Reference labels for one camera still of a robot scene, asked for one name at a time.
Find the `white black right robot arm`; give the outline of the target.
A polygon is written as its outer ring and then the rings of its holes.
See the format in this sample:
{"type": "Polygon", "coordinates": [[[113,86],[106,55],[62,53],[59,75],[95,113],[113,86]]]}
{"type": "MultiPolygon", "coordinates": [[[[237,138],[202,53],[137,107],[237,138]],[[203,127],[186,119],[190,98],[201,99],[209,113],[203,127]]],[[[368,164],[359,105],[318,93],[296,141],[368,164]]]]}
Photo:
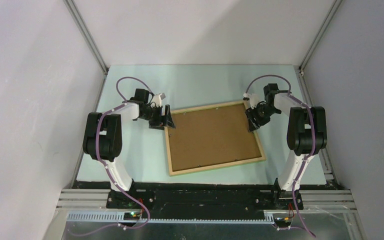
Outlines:
{"type": "Polygon", "coordinates": [[[276,83],[263,88],[264,100],[245,92],[243,100],[249,132],[270,122],[274,114],[288,116],[286,142],[290,150],[286,164],[271,190],[271,204],[284,209],[297,198],[300,182],[309,162],[327,145],[326,111],[321,106],[310,107],[288,90],[280,90],[276,83]]]}

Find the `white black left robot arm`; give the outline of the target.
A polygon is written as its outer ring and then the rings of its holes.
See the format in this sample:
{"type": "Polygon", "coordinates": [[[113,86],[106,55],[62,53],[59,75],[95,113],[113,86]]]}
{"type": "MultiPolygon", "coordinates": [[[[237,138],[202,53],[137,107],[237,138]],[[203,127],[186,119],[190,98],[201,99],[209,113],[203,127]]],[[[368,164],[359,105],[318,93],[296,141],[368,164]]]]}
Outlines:
{"type": "Polygon", "coordinates": [[[129,100],[106,112],[90,112],[87,116],[82,149],[93,160],[103,164],[110,179],[111,189],[121,192],[118,201],[125,208],[133,208],[138,194],[130,190],[133,178],[125,166],[118,163],[123,147],[122,121],[142,119],[155,130],[175,128],[170,105],[163,105],[164,93],[154,94],[137,88],[129,100]]]}

